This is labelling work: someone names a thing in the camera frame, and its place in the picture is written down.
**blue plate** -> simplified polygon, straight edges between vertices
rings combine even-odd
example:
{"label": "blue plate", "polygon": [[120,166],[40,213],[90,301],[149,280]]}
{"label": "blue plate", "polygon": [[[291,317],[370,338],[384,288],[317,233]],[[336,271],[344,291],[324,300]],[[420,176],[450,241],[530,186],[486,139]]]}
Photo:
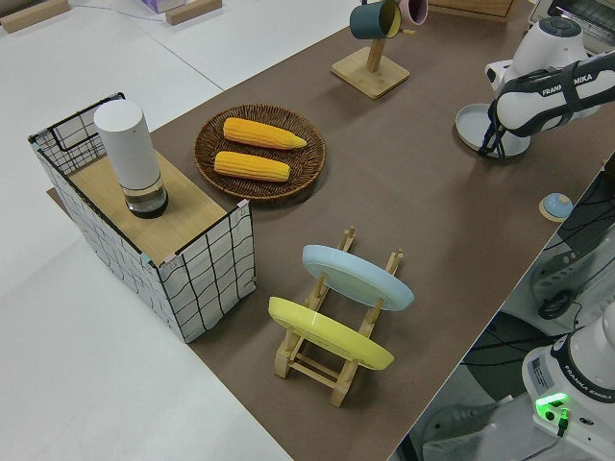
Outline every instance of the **blue plate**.
{"label": "blue plate", "polygon": [[330,289],[351,300],[374,306],[384,300],[382,309],[402,310],[414,301],[414,294],[395,276],[381,267],[350,253],[322,245],[304,247],[304,266],[315,279],[325,275]]}

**wooden board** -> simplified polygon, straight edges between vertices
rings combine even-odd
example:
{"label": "wooden board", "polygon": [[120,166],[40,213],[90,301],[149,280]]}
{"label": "wooden board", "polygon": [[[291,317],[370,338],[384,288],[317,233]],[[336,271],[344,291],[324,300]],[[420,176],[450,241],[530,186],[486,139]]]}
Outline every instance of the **wooden board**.
{"label": "wooden board", "polygon": [[140,219],[126,207],[109,158],[95,160],[70,179],[157,266],[172,253],[222,218],[226,211],[194,185],[163,156],[159,156],[169,205],[160,218]]}
{"label": "wooden board", "polygon": [[166,12],[166,22],[171,26],[175,26],[219,8],[222,8],[222,0],[193,0],[181,7]]}
{"label": "wooden board", "polygon": [[4,16],[0,22],[4,30],[11,34],[69,10],[68,0],[46,0],[39,5]]}
{"label": "wooden board", "polygon": [[502,21],[511,5],[512,0],[432,0],[430,10]]}
{"label": "wooden board", "polygon": [[361,48],[336,62],[331,71],[370,98],[378,99],[405,81],[410,73],[385,56],[381,57],[378,70],[370,72],[367,69],[369,52],[369,47]]}

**glass base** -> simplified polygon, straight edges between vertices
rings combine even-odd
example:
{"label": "glass base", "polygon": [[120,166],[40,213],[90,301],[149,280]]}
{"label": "glass base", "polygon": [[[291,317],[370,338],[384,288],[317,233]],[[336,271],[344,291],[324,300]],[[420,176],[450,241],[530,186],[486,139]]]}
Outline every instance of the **glass base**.
{"label": "glass base", "polygon": [[146,189],[133,190],[122,187],[122,190],[126,206],[134,216],[139,218],[158,218],[169,204],[169,196],[161,179]]}

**wooden block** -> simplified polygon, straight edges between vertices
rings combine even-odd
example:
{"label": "wooden block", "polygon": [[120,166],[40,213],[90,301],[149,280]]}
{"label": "wooden block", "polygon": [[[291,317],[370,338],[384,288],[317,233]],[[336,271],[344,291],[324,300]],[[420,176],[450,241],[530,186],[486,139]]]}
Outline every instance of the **wooden block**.
{"label": "wooden block", "polygon": [[431,0],[430,12],[506,21],[511,5],[512,0]]}
{"label": "wooden block", "polygon": [[39,5],[4,16],[0,22],[4,30],[11,34],[68,11],[70,11],[68,0],[46,0]]}
{"label": "wooden block", "polygon": [[409,77],[407,70],[386,57],[381,57],[378,70],[370,72],[369,54],[369,47],[361,48],[336,62],[331,71],[372,99],[380,98]]}
{"label": "wooden block", "polygon": [[166,12],[166,22],[175,26],[188,19],[222,8],[222,0],[194,0]]}

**yellow corn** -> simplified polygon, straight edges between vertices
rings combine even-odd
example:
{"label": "yellow corn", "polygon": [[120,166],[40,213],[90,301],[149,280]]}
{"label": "yellow corn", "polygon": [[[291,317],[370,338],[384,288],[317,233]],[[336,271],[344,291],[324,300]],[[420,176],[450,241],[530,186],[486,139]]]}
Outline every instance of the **yellow corn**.
{"label": "yellow corn", "polygon": [[224,137],[230,141],[272,149],[297,149],[307,144],[288,130],[237,117],[224,121]]}
{"label": "yellow corn", "polygon": [[257,181],[284,182],[290,176],[290,166],[286,163],[230,151],[218,152],[213,170],[220,175]]}

